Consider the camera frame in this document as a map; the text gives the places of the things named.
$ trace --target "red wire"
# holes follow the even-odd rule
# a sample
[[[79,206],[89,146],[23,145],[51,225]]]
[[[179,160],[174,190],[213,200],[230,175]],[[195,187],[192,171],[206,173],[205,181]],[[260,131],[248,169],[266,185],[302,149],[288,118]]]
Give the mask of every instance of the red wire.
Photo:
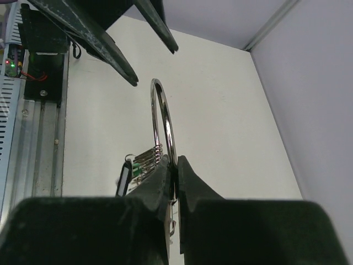
[[[41,82],[41,81],[44,81],[44,80],[46,80],[48,78],[48,75],[46,75],[44,72],[43,72],[43,75],[41,77],[39,77],[39,78],[35,78],[35,77],[31,76],[29,73],[25,73],[23,71],[21,71],[21,74],[23,74],[26,77],[31,78],[31,79],[21,78],[21,79],[24,79],[24,80],[27,80],[27,81],[40,81]]]

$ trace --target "gray wall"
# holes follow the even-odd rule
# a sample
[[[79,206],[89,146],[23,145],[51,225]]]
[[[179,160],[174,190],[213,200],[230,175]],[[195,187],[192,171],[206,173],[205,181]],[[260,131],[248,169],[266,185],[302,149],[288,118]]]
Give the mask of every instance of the gray wall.
[[[305,0],[254,49],[303,196],[353,261],[353,1]]]
[[[164,0],[171,29],[244,48],[285,0]],[[128,17],[143,19],[137,8]]]

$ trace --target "metal frame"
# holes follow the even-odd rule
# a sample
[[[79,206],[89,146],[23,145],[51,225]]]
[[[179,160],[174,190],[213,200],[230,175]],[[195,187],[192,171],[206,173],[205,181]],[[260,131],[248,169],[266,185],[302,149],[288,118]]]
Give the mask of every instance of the metal frame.
[[[15,35],[9,35],[8,42],[18,43],[16,30],[17,23],[21,22],[19,8],[19,2],[12,5],[7,28],[14,30]],[[27,62],[28,54],[24,60],[25,70]],[[4,77],[3,64],[1,91],[10,86],[6,82],[11,82],[12,96],[7,106],[4,106],[9,112],[5,138],[0,144],[0,228],[11,210],[24,198],[62,194],[68,62],[69,54],[66,54],[60,107],[56,103],[25,100],[25,81]]]
[[[263,25],[243,48],[251,52],[301,0],[286,0],[273,16]]]

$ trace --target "black cable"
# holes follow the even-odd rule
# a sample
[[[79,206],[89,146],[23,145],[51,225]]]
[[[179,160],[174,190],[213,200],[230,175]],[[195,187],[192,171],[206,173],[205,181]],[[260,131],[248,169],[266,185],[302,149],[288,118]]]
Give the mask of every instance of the black cable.
[[[73,46],[72,56],[75,59],[80,59],[80,57],[82,55],[81,47],[73,39],[71,39],[71,42],[72,42],[72,46]]]
[[[73,37],[71,37],[71,34],[72,34],[71,32],[65,31],[65,33],[70,39],[70,41],[72,42],[72,46],[73,46],[72,56],[75,59],[80,59],[82,55],[81,47],[77,44],[77,42],[73,39]]]

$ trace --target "vented metal panel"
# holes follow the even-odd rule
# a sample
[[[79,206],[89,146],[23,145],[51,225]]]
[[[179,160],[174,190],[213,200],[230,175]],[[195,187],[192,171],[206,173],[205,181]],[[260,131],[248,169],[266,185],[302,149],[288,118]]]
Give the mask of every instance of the vented metal panel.
[[[9,43],[21,44],[18,33],[18,23],[22,22],[19,8],[20,3],[12,4],[7,23],[5,55],[9,52]],[[4,75],[5,59],[6,56],[3,59],[0,77],[0,205],[3,204],[13,128],[21,85],[20,79]]]

